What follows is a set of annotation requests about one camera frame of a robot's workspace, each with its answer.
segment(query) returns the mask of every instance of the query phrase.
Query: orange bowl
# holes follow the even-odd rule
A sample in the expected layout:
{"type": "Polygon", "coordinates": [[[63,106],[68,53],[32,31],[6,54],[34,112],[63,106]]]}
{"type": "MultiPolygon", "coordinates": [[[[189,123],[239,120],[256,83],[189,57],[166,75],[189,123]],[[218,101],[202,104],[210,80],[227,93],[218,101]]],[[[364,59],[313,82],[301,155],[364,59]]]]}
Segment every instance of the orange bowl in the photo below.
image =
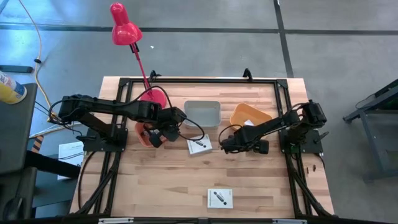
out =
{"type": "MultiPolygon", "coordinates": [[[[235,107],[232,116],[229,118],[229,122],[243,126],[245,121],[250,120],[254,125],[259,125],[271,119],[272,117],[268,114],[245,103],[240,103],[235,107]]],[[[239,129],[237,126],[233,126],[232,128],[235,130],[239,129]]]]}

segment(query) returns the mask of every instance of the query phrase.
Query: orange container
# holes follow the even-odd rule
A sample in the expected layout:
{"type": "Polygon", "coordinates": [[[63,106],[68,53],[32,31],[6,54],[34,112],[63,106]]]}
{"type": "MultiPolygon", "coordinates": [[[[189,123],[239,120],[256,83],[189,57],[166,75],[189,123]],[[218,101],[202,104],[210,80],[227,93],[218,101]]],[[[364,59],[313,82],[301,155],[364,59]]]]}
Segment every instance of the orange container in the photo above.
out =
{"type": "MultiPolygon", "coordinates": [[[[141,142],[141,144],[145,147],[154,147],[150,141],[149,141],[149,136],[146,136],[145,134],[143,134],[142,132],[145,131],[144,129],[144,123],[136,123],[134,129],[136,130],[137,136],[139,141],[141,142]]],[[[162,142],[166,142],[167,138],[165,138],[164,136],[161,136],[160,139],[162,140],[162,142]]]]}
{"type": "Polygon", "coordinates": [[[268,114],[245,103],[240,103],[236,106],[234,113],[229,119],[229,122],[231,124],[240,124],[243,126],[245,121],[250,120],[254,125],[259,125],[269,121],[270,119],[272,119],[272,117],[268,114]]]}

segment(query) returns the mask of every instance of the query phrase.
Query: yellow cable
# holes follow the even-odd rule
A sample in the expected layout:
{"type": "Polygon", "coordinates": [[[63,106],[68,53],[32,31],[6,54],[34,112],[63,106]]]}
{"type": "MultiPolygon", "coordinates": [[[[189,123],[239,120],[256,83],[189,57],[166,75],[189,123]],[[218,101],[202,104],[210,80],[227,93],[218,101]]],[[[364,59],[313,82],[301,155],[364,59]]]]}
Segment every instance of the yellow cable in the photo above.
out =
{"type": "MultiPolygon", "coordinates": [[[[40,36],[39,29],[37,28],[37,25],[36,25],[35,21],[33,20],[32,16],[30,16],[30,14],[29,14],[28,10],[26,9],[24,3],[22,3],[21,0],[18,0],[18,1],[19,1],[19,3],[21,4],[21,6],[25,9],[26,14],[29,16],[30,20],[32,21],[33,25],[35,26],[37,35],[39,36],[39,55],[37,56],[37,59],[40,60],[40,58],[41,58],[41,56],[42,56],[42,38],[41,38],[41,36],[40,36]]],[[[45,99],[45,101],[47,102],[47,105],[48,105],[49,107],[51,107],[50,100],[49,100],[47,94],[44,92],[44,89],[43,89],[42,85],[41,85],[40,82],[39,82],[39,78],[37,77],[38,74],[39,74],[39,63],[35,62],[34,77],[35,77],[36,84],[37,84],[37,86],[39,87],[40,91],[43,93],[44,99],[45,99]]]]}
{"type": "Polygon", "coordinates": [[[65,128],[65,127],[57,127],[57,128],[53,128],[53,129],[48,129],[48,130],[46,130],[46,131],[42,131],[42,132],[39,132],[39,133],[37,133],[37,134],[33,134],[33,135],[29,136],[29,139],[35,138],[35,137],[37,137],[37,136],[49,134],[49,133],[52,133],[52,132],[54,132],[54,131],[59,131],[59,130],[62,130],[62,129],[64,129],[64,128],[65,128]]]}

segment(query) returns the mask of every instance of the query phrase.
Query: spray can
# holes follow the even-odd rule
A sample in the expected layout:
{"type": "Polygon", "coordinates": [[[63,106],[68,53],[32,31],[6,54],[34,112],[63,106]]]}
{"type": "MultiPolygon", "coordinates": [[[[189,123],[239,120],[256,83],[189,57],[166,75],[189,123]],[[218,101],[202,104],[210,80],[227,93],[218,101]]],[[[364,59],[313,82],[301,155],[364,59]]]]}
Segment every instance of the spray can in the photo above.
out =
{"type": "Polygon", "coordinates": [[[21,102],[26,96],[26,88],[0,71],[0,101],[8,104],[21,102]]]}

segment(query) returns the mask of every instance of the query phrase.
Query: lamp shade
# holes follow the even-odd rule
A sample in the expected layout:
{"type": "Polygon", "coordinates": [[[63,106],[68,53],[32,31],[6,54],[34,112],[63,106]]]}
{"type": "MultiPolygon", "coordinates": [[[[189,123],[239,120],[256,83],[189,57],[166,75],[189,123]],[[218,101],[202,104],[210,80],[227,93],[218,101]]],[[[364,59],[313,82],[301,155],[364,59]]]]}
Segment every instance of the lamp shade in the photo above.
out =
{"type": "Polygon", "coordinates": [[[129,20],[126,8],[121,3],[111,5],[111,14],[115,26],[112,30],[112,40],[116,45],[130,45],[142,38],[142,32],[129,20]]]}

